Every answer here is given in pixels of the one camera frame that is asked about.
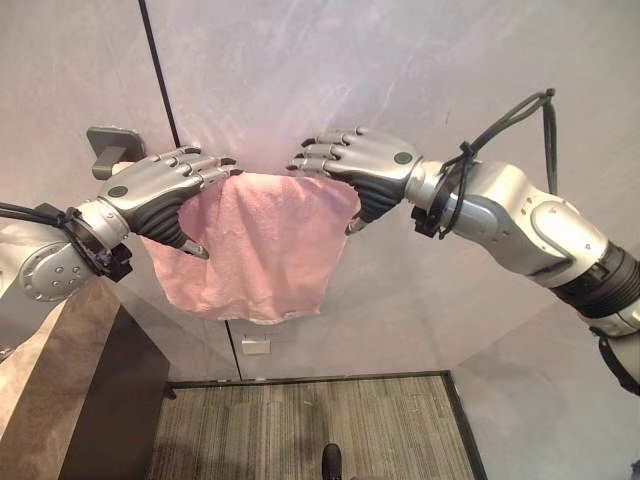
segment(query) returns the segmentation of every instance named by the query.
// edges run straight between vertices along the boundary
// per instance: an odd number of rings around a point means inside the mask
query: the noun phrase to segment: pink towel
[[[244,173],[180,210],[182,228],[207,246],[209,260],[144,243],[174,305],[210,320],[279,323],[319,311],[357,207],[343,183]]]

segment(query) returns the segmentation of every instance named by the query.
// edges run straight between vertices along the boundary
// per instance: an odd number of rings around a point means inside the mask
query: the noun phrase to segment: black shoe
[[[342,480],[342,454],[335,443],[322,450],[322,480]]]

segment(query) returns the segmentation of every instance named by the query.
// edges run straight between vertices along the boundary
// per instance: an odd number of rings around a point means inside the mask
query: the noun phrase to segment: floor
[[[149,479],[321,479],[329,441],[343,478],[473,479],[440,376],[176,390]]]

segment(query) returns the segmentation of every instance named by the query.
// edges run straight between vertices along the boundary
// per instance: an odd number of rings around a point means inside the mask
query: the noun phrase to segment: black wire
[[[439,238],[442,240],[455,227],[460,211],[464,194],[467,188],[467,176],[473,165],[473,161],[478,151],[491,141],[496,135],[503,132],[507,128],[533,115],[540,107],[542,107],[542,121],[544,130],[545,158],[547,168],[547,182],[549,184],[549,192],[556,195],[558,192],[558,171],[557,171],[557,125],[556,115],[551,97],[555,94],[555,90],[550,88],[546,92],[538,92],[530,95],[518,105],[509,110],[506,114],[495,121],[489,128],[482,132],[478,138],[472,143],[463,142],[460,145],[462,154],[442,164],[441,173],[447,177],[457,174],[462,169],[460,175],[460,183],[458,184],[458,193],[456,206],[451,215],[451,219],[445,228],[440,229]]]
[[[21,207],[20,205],[13,205],[11,203],[4,202],[0,202],[0,217],[53,226],[56,226],[59,223],[58,217],[54,217],[53,215],[48,215],[32,208]]]
[[[56,225],[56,222],[52,223],[50,220],[45,220],[43,218],[34,217],[31,215],[27,215],[26,213],[20,213],[20,212],[10,212],[10,211],[0,210],[0,217],[13,218],[15,220],[24,220],[26,222],[41,223],[43,225],[51,225],[51,226]]]

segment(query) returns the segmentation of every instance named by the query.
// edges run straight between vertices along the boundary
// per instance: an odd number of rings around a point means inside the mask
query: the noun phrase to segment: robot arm
[[[326,175],[358,192],[361,211],[347,234],[408,199],[415,205],[416,231],[433,236],[451,226],[507,270],[573,306],[600,336],[600,350],[623,387],[640,394],[640,264],[566,200],[538,190],[513,165],[474,161],[459,202],[456,182],[448,184],[442,163],[364,128],[321,135],[302,146],[290,170]]]
[[[212,183],[241,172],[234,160],[182,147],[112,176],[95,200],[66,215],[48,205],[33,211],[50,224],[20,222],[0,231],[0,361],[90,277],[118,281],[127,275],[131,253],[121,242],[130,232],[208,258],[180,228],[178,209]],[[21,217],[9,207],[2,204],[0,215]]]

